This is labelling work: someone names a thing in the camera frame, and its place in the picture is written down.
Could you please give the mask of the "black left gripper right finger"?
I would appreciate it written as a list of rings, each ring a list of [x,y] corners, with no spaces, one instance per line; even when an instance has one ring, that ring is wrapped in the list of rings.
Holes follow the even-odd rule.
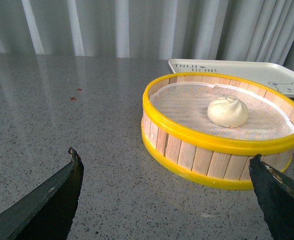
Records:
[[[249,175],[264,220],[275,240],[294,240],[294,180],[261,160],[249,162]]]

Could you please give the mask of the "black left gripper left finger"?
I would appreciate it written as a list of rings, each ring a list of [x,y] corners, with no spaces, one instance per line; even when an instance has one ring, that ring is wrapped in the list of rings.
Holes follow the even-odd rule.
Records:
[[[13,206],[0,213],[0,240],[65,240],[75,217],[84,165],[71,161]]]

